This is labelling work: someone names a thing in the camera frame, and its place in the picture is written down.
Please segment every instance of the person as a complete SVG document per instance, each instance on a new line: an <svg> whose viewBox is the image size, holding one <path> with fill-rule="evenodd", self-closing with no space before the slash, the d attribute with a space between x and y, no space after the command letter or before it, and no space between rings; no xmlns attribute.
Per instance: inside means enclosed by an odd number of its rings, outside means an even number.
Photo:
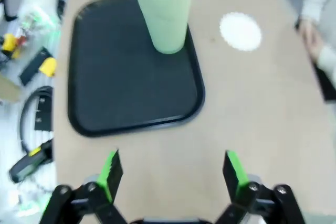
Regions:
<svg viewBox="0 0 336 224"><path fill-rule="evenodd" d="M336 88L336 0L303 0L299 34L312 61Z"/></svg>

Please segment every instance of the hand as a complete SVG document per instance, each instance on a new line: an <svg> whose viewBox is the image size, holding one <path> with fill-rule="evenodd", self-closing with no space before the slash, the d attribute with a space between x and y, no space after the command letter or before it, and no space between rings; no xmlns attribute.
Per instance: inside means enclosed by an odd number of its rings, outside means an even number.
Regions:
<svg viewBox="0 0 336 224"><path fill-rule="evenodd" d="M320 32L316 29L314 23L309 20L301 21L299 32L309 56L314 62L317 62L324 47Z"/></svg>

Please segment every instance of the tabletop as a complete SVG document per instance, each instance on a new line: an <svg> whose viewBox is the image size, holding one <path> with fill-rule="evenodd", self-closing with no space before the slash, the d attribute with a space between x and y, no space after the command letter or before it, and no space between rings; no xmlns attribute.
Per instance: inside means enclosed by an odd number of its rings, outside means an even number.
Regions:
<svg viewBox="0 0 336 224"><path fill-rule="evenodd" d="M81 185L119 148L124 175L115 203L127 221L214 221L229 203L222 165L233 150L266 186L289 184L303 211L336 214L332 128L286 0L192 0L189 25L206 90L199 115L181 126L86 138L69 123L67 81L73 20L90 1L69 0L62 27L54 100L59 183ZM258 49L242 52L224 41L219 22L230 12L256 20Z"/></svg>

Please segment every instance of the paper cup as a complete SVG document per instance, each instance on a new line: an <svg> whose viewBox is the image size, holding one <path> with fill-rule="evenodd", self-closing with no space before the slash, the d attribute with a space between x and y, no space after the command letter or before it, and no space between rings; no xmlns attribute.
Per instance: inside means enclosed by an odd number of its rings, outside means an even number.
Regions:
<svg viewBox="0 0 336 224"><path fill-rule="evenodd" d="M174 54L184 45L191 0L138 0L154 47Z"/></svg>

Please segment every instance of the yellow object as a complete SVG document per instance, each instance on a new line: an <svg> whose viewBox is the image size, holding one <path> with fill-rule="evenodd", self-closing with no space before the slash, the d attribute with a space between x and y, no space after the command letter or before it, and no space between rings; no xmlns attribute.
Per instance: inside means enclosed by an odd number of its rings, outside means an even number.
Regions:
<svg viewBox="0 0 336 224"><path fill-rule="evenodd" d="M36 149L32 150L31 152L29 152L29 156L33 156L35 155L36 153L38 153L39 151L41 150L41 147L37 147Z"/></svg>
<svg viewBox="0 0 336 224"><path fill-rule="evenodd" d="M13 34L5 34L2 49L12 52L16 47L16 38Z"/></svg>
<svg viewBox="0 0 336 224"><path fill-rule="evenodd" d="M56 70L56 59L49 57L42 63L42 65L39 67L39 70L46 76L52 77Z"/></svg>
<svg viewBox="0 0 336 224"><path fill-rule="evenodd" d="M12 59L16 60L20 56L20 48L17 48L14 53L12 54Z"/></svg>

